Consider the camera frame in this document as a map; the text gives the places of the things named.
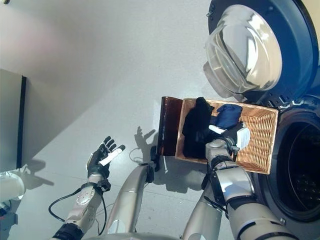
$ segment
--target gray floor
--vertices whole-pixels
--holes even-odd
[[[49,239],[49,204],[86,180],[89,154],[111,135],[126,151],[110,167],[108,212],[155,144],[161,96],[220,99],[203,73],[210,0],[11,0],[0,5],[0,67],[28,77],[23,163],[27,190],[9,240]],[[201,195],[204,166],[166,158],[145,188],[139,232],[179,237]],[[66,217],[74,198],[54,211]],[[98,221],[103,223],[99,210]],[[97,234],[95,223],[86,237]],[[219,239],[232,239],[223,217]]]

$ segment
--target wicker basket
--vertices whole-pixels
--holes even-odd
[[[212,111],[213,116],[218,115],[217,109],[224,104],[235,104],[242,107],[240,121],[243,121],[250,129],[250,142],[248,146],[239,151],[236,163],[249,172],[270,174],[272,151],[277,130],[278,110],[239,102],[206,101],[214,107]],[[183,100],[175,157],[184,161],[207,164],[206,159],[188,158],[183,154],[185,136],[182,134],[182,129],[185,124],[186,115],[195,104],[195,98]]]

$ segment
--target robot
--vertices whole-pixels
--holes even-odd
[[[103,204],[105,222],[99,236],[89,238],[108,240],[177,240],[178,238],[152,233],[137,233],[138,220],[145,183],[154,178],[156,157],[139,164],[124,182],[107,221],[103,194],[110,190],[110,162],[125,146],[116,148],[107,137],[91,154],[87,164],[88,182],[72,194],[54,201],[50,213],[61,220],[62,227],[51,240],[80,240],[94,223],[96,211]],[[230,137],[221,137],[205,145],[208,172],[202,182],[204,189],[188,220],[183,240],[217,240],[223,212],[229,219],[236,240],[297,240],[271,210],[256,201],[255,189],[248,173],[233,161],[237,151]],[[77,195],[73,209],[66,220],[56,216],[51,207],[58,201]]]

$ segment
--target washing machine lid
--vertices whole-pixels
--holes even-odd
[[[234,5],[248,7],[253,13],[257,13],[256,15],[260,16],[272,29],[272,33],[275,35],[280,48],[282,67],[278,79],[276,78],[277,74],[274,74],[272,77],[266,78],[267,80],[264,85],[260,84],[260,86],[253,87],[247,91],[244,91],[246,89],[243,90],[242,88],[242,91],[235,92],[233,90],[236,88],[232,88],[233,86],[230,84],[224,84],[226,89],[231,89],[234,93],[242,94],[247,98],[248,102],[269,107],[279,107],[288,105],[290,102],[301,98],[311,87],[318,84],[315,83],[315,76],[319,64],[319,46],[316,30],[307,9],[300,0],[212,0],[208,13],[210,34],[214,30],[217,31],[220,29],[221,25],[226,24],[226,10],[228,11],[230,7]],[[228,33],[225,32],[223,37],[228,37]],[[237,35],[229,35],[229,37],[237,38]],[[234,53],[237,54],[237,50],[232,49],[232,47],[228,50],[227,54],[229,54],[229,56]],[[220,61],[223,57],[218,55],[217,59]],[[236,65],[239,59],[240,57],[235,57],[231,62]],[[276,62],[279,58],[275,55],[273,59],[271,56],[269,62]],[[232,79],[232,77],[234,77],[233,79],[239,79],[234,73],[236,72],[235,70],[241,70],[240,67],[237,66],[235,70],[232,71],[232,69],[226,65],[225,69],[228,69],[225,76],[230,79]]]

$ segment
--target washing machine drum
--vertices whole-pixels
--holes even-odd
[[[320,1],[212,0],[213,88],[279,109],[270,175],[258,199],[299,239],[320,239]]]
[[[279,115],[270,175],[252,174],[258,200],[301,240],[320,239],[320,100]]]

